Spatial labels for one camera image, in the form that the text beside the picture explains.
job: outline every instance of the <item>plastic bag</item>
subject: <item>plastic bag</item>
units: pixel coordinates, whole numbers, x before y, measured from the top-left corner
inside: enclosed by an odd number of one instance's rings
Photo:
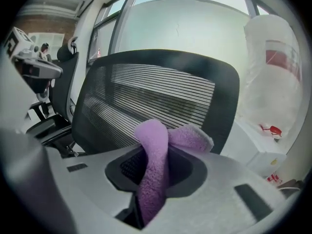
[[[263,134],[285,137],[302,99],[297,39],[288,23],[257,16],[245,26],[249,67],[238,115]]]

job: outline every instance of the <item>chair backrest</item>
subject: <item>chair backrest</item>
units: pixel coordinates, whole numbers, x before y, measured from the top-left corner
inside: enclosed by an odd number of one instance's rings
[[[134,128],[156,118],[195,124],[219,154],[236,113],[239,77],[222,61],[172,50],[135,50],[97,59],[76,105],[73,138],[87,153],[137,143]]]
[[[70,122],[73,120],[70,111],[70,93],[79,59],[79,52],[75,52],[76,49],[74,49],[74,53],[72,53],[70,50],[72,45],[69,45],[69,43],[72,42],[73,39],[70,39],[67,44],[58,50],[59,63],[57,65],[63,69],[63,75],[55,80],[52,98],[54,110]]]

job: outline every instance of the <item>purple towel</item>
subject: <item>purple towel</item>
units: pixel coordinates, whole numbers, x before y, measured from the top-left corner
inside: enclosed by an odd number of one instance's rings
[[[139,124],[135,129],[135,136],[148,157],[146,171],[137,193],[143,222],[147,225],[166,201],[166,189],[169,186],[168,142],[202,152],[209,152],[214,143],[196,126],[189,124],[167,130],[156,119]]]

